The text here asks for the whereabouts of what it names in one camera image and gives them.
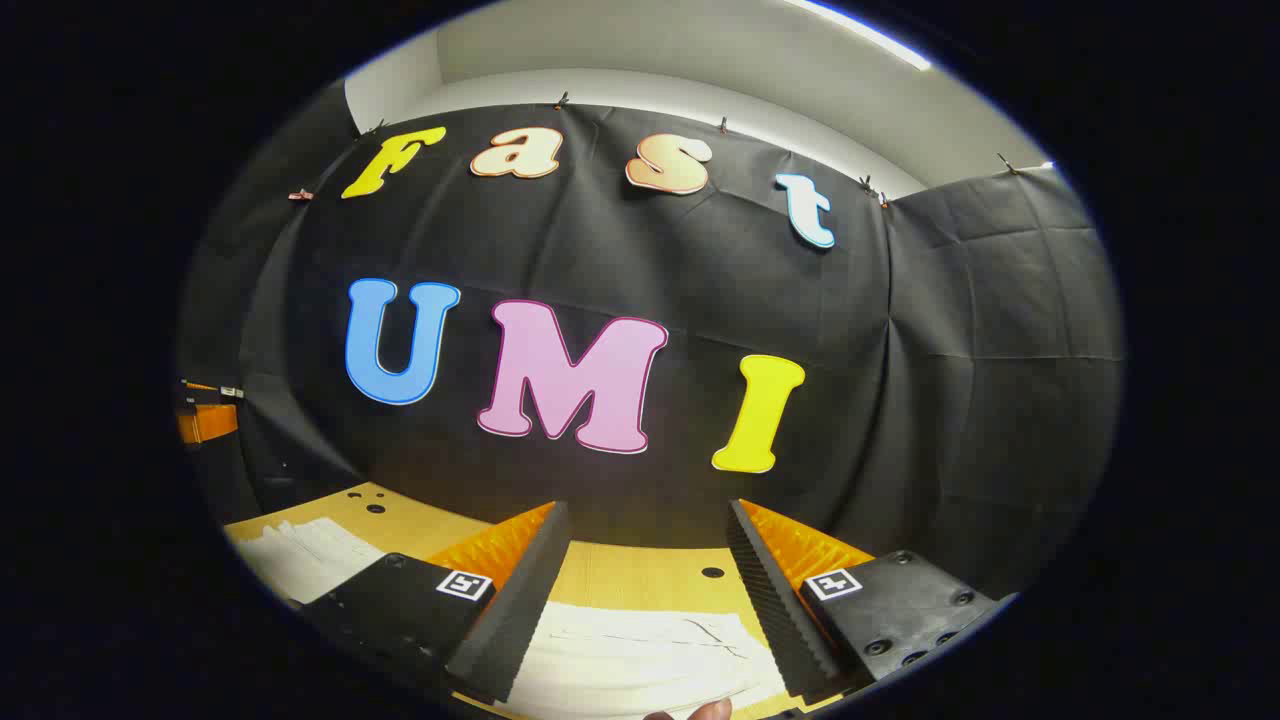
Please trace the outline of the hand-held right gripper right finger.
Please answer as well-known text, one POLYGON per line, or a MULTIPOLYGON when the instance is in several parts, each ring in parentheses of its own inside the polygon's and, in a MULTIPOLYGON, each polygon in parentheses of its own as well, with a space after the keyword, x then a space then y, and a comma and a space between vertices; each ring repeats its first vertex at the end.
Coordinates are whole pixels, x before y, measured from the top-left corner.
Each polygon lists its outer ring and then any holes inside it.
POLYGON ((727 542, 785 689, 808 703, 882 682, 998 610, 920 553, 873 556, 744 498, 727 542))

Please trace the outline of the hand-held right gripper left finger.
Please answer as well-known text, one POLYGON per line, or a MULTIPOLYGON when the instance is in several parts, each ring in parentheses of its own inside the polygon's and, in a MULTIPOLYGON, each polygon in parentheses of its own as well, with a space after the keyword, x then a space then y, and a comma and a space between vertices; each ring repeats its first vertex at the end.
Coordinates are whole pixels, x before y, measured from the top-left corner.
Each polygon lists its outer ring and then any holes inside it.
POLYGON ((387 553, 300 616, 335 647, 439 698, 507 701, 570 547, 548 502, 419 560, 387 553))

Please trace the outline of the white jeans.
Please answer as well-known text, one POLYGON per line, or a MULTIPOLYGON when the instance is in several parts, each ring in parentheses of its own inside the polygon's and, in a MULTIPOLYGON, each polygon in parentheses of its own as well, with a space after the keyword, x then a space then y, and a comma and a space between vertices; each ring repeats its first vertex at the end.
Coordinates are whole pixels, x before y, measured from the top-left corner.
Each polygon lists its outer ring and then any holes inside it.
MULTIPOLYGON (((321 597, 381 559, 330 518, 266 527, 236 548, 279 594, 321 597)), ((783 692, 769 651, 733 614, 623 611, 549 602, 509 697, 529 720, 689 720, 730 700, 737 710, 783 692)))

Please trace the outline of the black backdrop cloth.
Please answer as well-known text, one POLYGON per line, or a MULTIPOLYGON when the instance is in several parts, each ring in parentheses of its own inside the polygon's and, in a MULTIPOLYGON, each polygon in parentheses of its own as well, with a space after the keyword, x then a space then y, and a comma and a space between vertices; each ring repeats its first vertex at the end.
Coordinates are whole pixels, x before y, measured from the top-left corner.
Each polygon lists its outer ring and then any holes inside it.
POLYGON ((1121 396, 1114 277, 1059 173, 882 209, 810 158, 635 109, 362 138, 329 88, 192 269, 180 374, 244 391, 197 452, 221 524, 371 482, 707 548, 745 498, 998 598, 1075 529, 1121 396))

